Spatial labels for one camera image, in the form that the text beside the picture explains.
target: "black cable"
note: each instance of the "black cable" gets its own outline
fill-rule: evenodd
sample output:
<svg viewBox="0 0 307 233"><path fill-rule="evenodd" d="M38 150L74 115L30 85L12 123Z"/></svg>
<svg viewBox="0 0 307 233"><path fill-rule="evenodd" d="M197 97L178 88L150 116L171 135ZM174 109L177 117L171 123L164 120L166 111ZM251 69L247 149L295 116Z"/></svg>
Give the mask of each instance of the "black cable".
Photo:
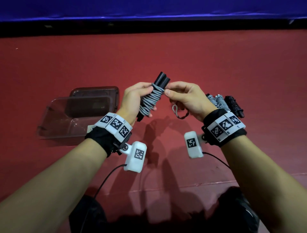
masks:
<svg viewBox="0 0 307 233"><path fill-rule="evenodd" d="M82 223L82 227L81 227L80 233L82 233L82 230L83 230L84 224L85 224L85 222L86 222L86 218L87 218L88 212L90 211L90 208L91 208L92 204L94 203L94 200L96 199L96 197L97 197L97 195L98 195L100 189L101 189L102 186L104 185L104 183L107 181L107 179L109 178L109 176L110 176L117 168L125 167L125 166L127 166L127 164L122 164L122 165L117 166L117 167L114 168L114 169L107 175L107 177L104 179L104 181L102 182L102 184L101 184L100 187L98 188L97 192L95 193L94 199L93 199L92 203L91 203L90 206L88 207L88 210L87 210L87 212L86 212L84 221L83 221L83 223Z"/></svg>
<svg viewBox="0 0 307 233"><path fill-rule="evenodd" d="M206 155L211 155L212 157L216 158L217 160L219 160L220 162L222 162L226 167L228 167L230 169L230 167L225 163L223 162L222 160L220 160L218 157L216 157L215 155L213 154L210 154L210 153L207 153L207 152L203 152L203 154L206 154Z"/></svg>

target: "black jump rope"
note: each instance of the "black jump rope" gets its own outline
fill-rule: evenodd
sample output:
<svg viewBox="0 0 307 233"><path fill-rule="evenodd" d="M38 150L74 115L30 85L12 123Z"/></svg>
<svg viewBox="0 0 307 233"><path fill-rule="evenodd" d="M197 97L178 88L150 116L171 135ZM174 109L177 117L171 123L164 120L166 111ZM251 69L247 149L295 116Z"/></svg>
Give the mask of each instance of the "black jump rope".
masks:
<svg viewBox="0 0 307 233"><path fill-rule="evenodd" d="M145 109L145 112L150 112L150 110L155 106L156 102L160 99L162 93L164 92L164 89L165 87L167 86L167 84L169 83L170 79L166 76L166 74L164 74L163 72L160 72L159 76L157 77L157 79L155 80L155 82L153 83L153 87L154 87L154 90L151 94L145 96L144 98L142 98L141 100L141 107L140 108L143 108ZM237 104L236 100L232 97L232 96L226 96L225 97L225 102L227 103L227 105L229 106L230 110L236 115L236 116L239 116L241 118L244 117L244 114L243 114L243 109L241 109L239 107L239 105ZM184 119L186 118L188 115L189 115L189 111L186 113L185 116L183 117L179 117L177 115L177 105L173 105L173 111L174 113L176 114L177 118L179 119ZM137 115L137 121L141 121L144 116L146 115L146 113L141 113L141 111L138 113ZM206 155L210 155L214 158L216 158L217 160L219 160L221 163L223 163L226 167L228 167L230 169L230 167L224 162L222 161L221 159L219 159L218 157L216 157L215 155L213 154L210 154L208 152L203 152L203 154L206 154ZM93 201L92 203L90 204L90 206L88 207L88 210L87 210L87 213L85 215L85 218L84 218L84 221L82 223L82 227L81 227L81 230L80 230L80 233L82 233L82 230L83 230L83 227L85 225L85 222L86 222L86 219L87 219L87 215L89 213L89 210L92 206L92 204L94 203L94 200L96 199L100 189L102 188L102 186L104 185L104 183L107 181L107 179L109 178L109 176L118 168L120 167L125 167L127 166L127 164L122 164L122 165L119 165L117 166L116 168L114 168L108 175L107 177L104 179L104 181L102 182L102 184L100 185L100 187L98 188L97 192L95 193L94 195L94 198L93 198Z"/></svg>

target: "red surface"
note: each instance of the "red surface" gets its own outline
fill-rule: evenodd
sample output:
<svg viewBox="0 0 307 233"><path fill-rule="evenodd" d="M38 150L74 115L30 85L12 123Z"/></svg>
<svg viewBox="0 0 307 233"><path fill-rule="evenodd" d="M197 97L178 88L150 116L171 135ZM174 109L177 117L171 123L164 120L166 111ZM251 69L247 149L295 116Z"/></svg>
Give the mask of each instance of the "red surface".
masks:
<svg viewBox="0 0 307 233"><path fill-rule="evenodd" d="M36 138L51 100L90 86L115 85L122 95L137 82L154 81L160 71L206 93L233 95L244 108L249 138L287 172L306 173L306 41L304 30L0 39L0 196L72 149L47 147ZM117 171L98 196L110 220L145 209L152 222L171 218L171 212L186 218L187 211L208 210L234 181L216 159L188 158L183 134L200 133L200 122L177 119L166 97L157 107L152 119L135 124L131 138L147 144L142 173ZM225 160L217 147L203 149ZM107 159L88 192L124 162L125 156Z"/></svg>

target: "black wrist strap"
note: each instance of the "black wrist strap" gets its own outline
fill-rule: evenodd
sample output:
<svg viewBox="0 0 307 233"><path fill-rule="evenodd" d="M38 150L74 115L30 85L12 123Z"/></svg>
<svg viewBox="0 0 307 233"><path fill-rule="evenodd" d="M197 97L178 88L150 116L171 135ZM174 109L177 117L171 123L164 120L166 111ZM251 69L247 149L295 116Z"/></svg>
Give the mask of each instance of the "black wrist strap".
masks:
<svg viewBox="0 0 307 233"><path fill-rule="evenodd" d="M112 152L115 152L117 148L114 143L117 139L113 134L109 133L106 129L95 127L93 130L86 134L85 139L91 138L97 142L107 153L107 157L110 156Z"/></svg>
<svg viewBox="0 0 307 233"><path fill-rule="evenodd" d="M209 115L207 115L204 119L204 126L201 128L203 132L205 133L202 136L202 139L207 141L210 145L217 145L219 147L222 147L232 139L239 137L241 135L246 135L247 132L245 129L241 128L234 132L233 134L229 135L227 138L225 138L223 141L219 142L212 134L211 132L207 129L209 125L211 125L215 120L226 114L227 111L225 109L217 109L211 112Z"/></svg>

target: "white plastic module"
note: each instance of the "white plastic module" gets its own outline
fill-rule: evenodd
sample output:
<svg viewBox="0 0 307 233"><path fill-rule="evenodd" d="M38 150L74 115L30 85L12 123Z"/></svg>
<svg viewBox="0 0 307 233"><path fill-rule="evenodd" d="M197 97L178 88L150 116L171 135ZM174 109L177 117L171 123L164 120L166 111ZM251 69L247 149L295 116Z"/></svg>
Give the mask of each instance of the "white plastic module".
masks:
<svg viewBox="0 0 307 233"><path fill-rule="evenodd" d="M200 147L196 132L195 131L187 132L185 133L184 137L189 157L192 159L203 157L204 155L202 153L202 149Z"/></svg>
<svg viewBox="0 0 307 233"><path fill-rule="evenodd" d="M120 150L121 153L127 155L126 162L127 166L124 167L125 171L133 171L140 173L143 169L144 159L146 155L147 146L142 142L134 142L129 145L127 150Z"/></svg>

